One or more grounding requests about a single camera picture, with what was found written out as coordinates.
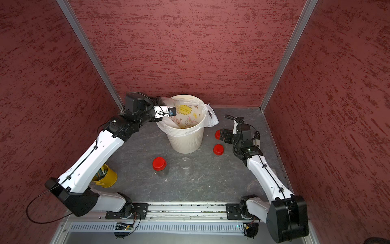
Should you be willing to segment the clear plastic jar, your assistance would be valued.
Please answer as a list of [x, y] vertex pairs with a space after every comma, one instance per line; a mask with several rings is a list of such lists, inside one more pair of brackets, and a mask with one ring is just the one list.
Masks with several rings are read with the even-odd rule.
[[193, 169], [191, 159], [187, 157], [182, 158], [179, 162], [179, 167], [184, 175], [190, 175]]

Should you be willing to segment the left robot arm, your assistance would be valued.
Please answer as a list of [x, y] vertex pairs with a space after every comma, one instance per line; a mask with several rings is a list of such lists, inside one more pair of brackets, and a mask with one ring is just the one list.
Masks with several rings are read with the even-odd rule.
[[91, 211], [112, 212], [121, 219], [133, 217], [129, 197], [100, 192], [91, 189], [89, 184], [111, 155], [144, 124], [175, 115], [176, 108], [167, 106], [161, 97], [127, 94], [124, 111], [103, 124], [90, 148], [59, 178], [50, 178], [46, 188], [77, 217]]

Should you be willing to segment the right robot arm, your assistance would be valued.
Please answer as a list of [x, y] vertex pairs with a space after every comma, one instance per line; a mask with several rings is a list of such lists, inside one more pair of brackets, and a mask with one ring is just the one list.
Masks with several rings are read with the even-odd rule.
[[264, 222], [276, 243], [307, 236], [307, 203], [303, 197], [294, 195], [270, 168], [260, 149], [258, 135], [252, 135], [250, 128], [236, 128], [220, 129], [215, 137], [234, 146], [233, 151], [256, 177], [268, 199], [264, 202], [257, 195], [242, 197], [239, 204], [242, 218]]

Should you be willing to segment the grey black stapler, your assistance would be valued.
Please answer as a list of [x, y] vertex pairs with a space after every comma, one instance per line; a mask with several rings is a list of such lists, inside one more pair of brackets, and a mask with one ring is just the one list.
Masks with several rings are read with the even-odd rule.
[[261, 148], [261, 142], [260, 142], [260, 134], [258, 131], [255, 131], [253, 138], [251, 139], [254, 146], [257, 148]]

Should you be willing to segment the white printed bin liner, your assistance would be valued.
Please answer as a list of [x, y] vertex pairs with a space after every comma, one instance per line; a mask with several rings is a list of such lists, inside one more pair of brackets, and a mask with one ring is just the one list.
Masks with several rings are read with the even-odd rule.
[[186, 137], [219, 123], [212, 107], [195, 96], [160, 97], [158, 101], [161, 104], [158, 109], [163, 109], [164, 112], [167, 112], [167, 107], [176, 108], [176, 115], [163, 117], [157, 123], [157, 126], [169, 136]]

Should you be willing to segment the cream plastic waste bin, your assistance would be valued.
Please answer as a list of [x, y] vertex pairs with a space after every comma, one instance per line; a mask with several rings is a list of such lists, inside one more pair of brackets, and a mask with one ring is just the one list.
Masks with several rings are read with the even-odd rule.
[[202, 143], [204, 129], [186, 136], [186, 137], [173, 137], [167, 135], [172, 148], [181, 154], [189, 154], [196, 151]]

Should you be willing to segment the yellow pencil cup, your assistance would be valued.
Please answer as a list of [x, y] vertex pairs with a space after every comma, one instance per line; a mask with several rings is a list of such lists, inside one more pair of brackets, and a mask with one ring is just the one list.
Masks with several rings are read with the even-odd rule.
[[115, 173], [110, 167], [106, 164], [100, 167], [95, 176], [92, 178], [92, 182], [97, 186], [103, 188], [112, 187], [118, 179], [117, 173]]

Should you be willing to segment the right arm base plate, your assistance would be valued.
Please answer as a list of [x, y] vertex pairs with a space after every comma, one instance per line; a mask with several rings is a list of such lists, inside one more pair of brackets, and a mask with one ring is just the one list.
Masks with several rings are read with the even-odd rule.
[[225, 205], [228, 220], [253, 220], [255, 215], [249, 213], [245, 204], [227, 203]]

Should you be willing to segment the aluminium mounting rail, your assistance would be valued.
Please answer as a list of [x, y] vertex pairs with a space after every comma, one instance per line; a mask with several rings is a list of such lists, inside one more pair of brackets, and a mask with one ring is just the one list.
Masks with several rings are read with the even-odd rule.
[[[250, 222], [252, 220], [228, 220], [224, 202], [151, 202], [148, 203], [145, 222]], [[271, 204], [259, 198], [251, 198], [245, 203], [255, 219], [266, 221]]]

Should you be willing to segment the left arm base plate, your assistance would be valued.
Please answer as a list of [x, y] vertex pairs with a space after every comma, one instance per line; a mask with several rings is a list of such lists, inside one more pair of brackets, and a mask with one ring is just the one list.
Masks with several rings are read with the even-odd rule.
[[148, 203], [126, 203], [119, 212], [107, 211], [105, 219], [108, 220], [134, 220], [146, 218]]

